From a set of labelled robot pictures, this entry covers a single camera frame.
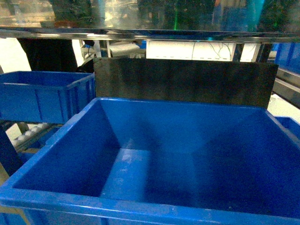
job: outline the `wire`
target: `wire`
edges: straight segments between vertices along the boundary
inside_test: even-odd
[[[218,51],[218,53],[219,53],[219,55],[220,55],[220,51],[223,49],[224,44],[223,44],[223,42],[219,42],[218,45],[219,45],[219,51]]]
[[[92,56],[90,55],[90,46],[88,48],[88,56],[89,56],[89,58],[92,58]]]
[[[192,60],[193,60],[193,55],[194,55],[194,49],[195,49],[195,45],[196,45],[196,42],[194,42],[194,46],[193,46],[193,51],[192,51]]]
[[[229,58],[231,57],[231,51],[230,51],[230,48],[228,45],[226,45],[226,43],[223,43],[227,48],[228,48],[228,51],[229,51]]]
[[[256,47],[256,44],[254,44],[253,48],[248,53],[252,52],[255,47]]]
[[[214,48],[214,46],[212,46],[212,44],[211,43],[208,43],[211,47],[212,47],[212,49],[214,50],[214,52],[217,54],[217,56],[219,57],[219,58],[221,58],[221,56],[216,52],[216,50],[215,50],[215,48]]]

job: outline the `bin floor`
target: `bin floor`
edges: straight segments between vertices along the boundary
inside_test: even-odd
[[[271,213],[240,157],[120,149],[101,197],[255,214]]]

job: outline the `blue storage crate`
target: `blue storage crate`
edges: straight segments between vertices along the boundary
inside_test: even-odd
[[[299,140],[266,110],[116,98],[0,188],[32,225],[295,225],[299,203]]]
[[[65,123],[95,97],[93,74],[0,75],[0,120]]]
[[[279,44],[275,63],[278,64],[280,68],[300,74],[300,44]]]

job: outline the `glass surface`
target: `glass surface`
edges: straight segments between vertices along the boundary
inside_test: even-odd
[[[299,32],[297,0],[0,0],[1,27]]]

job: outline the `plastic crate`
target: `plastic crate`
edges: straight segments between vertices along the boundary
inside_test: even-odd
[[[279,44],[275,63],[278,64],[280,68],[300,74],[300,44]]]
[[[96,98],[0,204],[34,225],[295,225],[299,165],[299,141],[262,108]]]
[[[65,123],[94,97],[93,74],[3,74],[0,75],[0,120]]]

